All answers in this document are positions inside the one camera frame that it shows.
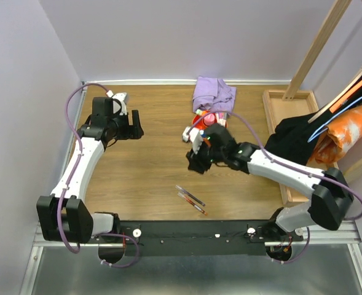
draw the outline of wooden table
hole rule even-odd
[[[214,167],[204,175],[187,170],[181,140],[191,124],[193,85],[109,86],[128,92],[128,110],[140,111],[145,135],[140,140],[118,141],[109,147],[90,180],[85,203],[91,213],[119,213],[121,219],[265,219],[281,207],[279,185],[269,179]],[[247,118],[261,137],[268,139],[266,115],[261,100],[265,89],[284,85],[238,85],[235,112]],[[92,110],[92,99],[104,96],[90,87],[82,108],[80,125]],[[237,141],[255,143],[236,118],[228,120]],[[178,184],[206,203],[204,216],[176,194]]]

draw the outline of orange plastic bag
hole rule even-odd
[[[309,160],[331,164],[337,162],[362,137],[362,105],[341,114],[328,124]]]

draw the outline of purple cloth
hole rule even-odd
[[[193,94],[193,112],[203,111],[232,111],[237,89],[224,83],[223,79],[197,78]]]

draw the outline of wooden tray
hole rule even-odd
[[[275,133],[276,126],[282,119],[302,116],[318,111],[315,95],[312,91],[298,91],[293,100],[283,101],[284,90],[265,90],[262,95],[264,109],[266,110],[268,130],[270,134]],[[327,170],[329,167],[336,167],[337,164],[317,164],[309,162],[308,167]],[[280,184],[280,192],[284,206],[290,207],[308,201],[307,197],[298,191]]]

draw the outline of wall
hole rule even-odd
[[[83,80],[287,80],[333,0],[40,2]]]
[[[20,291],[36,201],[59,177],[70,134],[63,105],[77,85],[40,3],[0,1],[0,294]]]
[[[347,36],[344,32],[338,33],[337,30],[334,32],[332,36],[334,40],[330,39],[327,43],[304,82],[305,89],[314,90],[320,107],[342,91],[362,66],[362,2],[353,1],[351,11],[354,15],[353,28],[349,28]],[[342,34],[343,38],[335,52],[330,42],[335,42],[335,38],[339,37],[338,34]],[[361,157],[362,139],[339,162],[339,167],[345,171]],[[362,195],[362,178],[352,182],[350,186]],[[359,210],[360,206],[357,202],[349,214],[354,214]],[[362,219],[357,221],[357,226],[362,238]]]

